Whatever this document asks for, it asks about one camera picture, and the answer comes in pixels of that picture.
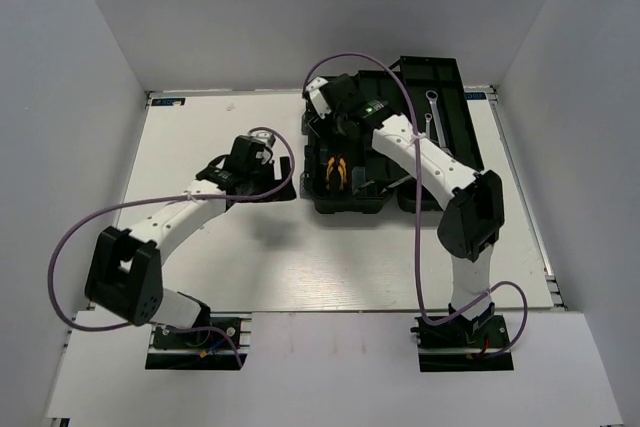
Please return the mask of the yellow long-nose pliers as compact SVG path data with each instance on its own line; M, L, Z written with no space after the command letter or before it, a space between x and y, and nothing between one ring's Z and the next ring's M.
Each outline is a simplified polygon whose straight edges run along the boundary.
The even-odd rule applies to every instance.
M336 168L339 175L339 190L343 191L347 184L347 165L342 155L337 157Z

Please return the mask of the black plastic toolbox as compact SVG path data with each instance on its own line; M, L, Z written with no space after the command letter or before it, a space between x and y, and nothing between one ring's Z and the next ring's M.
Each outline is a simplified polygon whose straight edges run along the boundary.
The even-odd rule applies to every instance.
M302 185L320 214L376 214L391 197L404 212L474 218L501 209L502 182L486 169L453 58L402 56L389 66L303 84Z

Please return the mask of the small silver combination wrench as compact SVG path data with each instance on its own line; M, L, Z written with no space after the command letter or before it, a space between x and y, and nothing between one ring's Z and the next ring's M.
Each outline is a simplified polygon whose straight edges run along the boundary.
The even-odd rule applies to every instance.
M434 137L432 126L431 126L431 123L432 123L431 113L426 113L424 116L424 120L425 120L425 134L427 138L433 141L435 137Z

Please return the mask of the large silver ratchet wrench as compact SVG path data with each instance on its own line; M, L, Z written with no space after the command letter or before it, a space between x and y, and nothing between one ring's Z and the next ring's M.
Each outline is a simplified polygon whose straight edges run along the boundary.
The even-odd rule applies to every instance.
M432 123L435 127L439 147L443 151L450 153L439 112L438 93L434 90L428 90L425 93L425 97L430 104Z

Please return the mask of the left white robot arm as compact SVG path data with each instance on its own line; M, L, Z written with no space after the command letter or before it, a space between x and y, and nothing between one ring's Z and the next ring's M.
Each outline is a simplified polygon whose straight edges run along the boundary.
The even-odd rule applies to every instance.
M294 156L274 156L275 143L283 139L266 127L251 129L235 138L229 153L199 171L182 194L161 198L159 211L124 229L104 229L85 296L132 325L164 325L188 345L205 343L211 334L210 308L165 288L163 266L197 230L232 206L295 199Z

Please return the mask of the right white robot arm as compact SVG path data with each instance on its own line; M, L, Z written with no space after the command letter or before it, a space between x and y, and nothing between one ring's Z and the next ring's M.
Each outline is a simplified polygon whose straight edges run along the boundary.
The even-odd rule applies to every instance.
M426 133L416 133L401 108L367 98L346 74L331 80L316 77L305 93L336 133L370 137L375 152L399 165L435 198L443 210L437 237L451 255L452 335L463 345L477 344L495 312L490 265L505 222L500 176L457 161Z

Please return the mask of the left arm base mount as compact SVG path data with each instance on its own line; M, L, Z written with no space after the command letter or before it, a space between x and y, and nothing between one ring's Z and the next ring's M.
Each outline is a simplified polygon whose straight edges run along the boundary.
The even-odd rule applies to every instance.
M176 333L154 326L147 349L149 371L239 371L250 348L250 314L212 314L209 324L225 332L231 342L211 330Z

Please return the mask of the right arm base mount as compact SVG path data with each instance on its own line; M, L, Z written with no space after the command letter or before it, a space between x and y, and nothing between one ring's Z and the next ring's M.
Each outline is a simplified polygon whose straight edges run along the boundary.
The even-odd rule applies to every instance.
M510 338L502 315L491 318L473 337L452 323L428 326L415 318L410 332L416 340L421 373L513 371L510 351L495 356Z

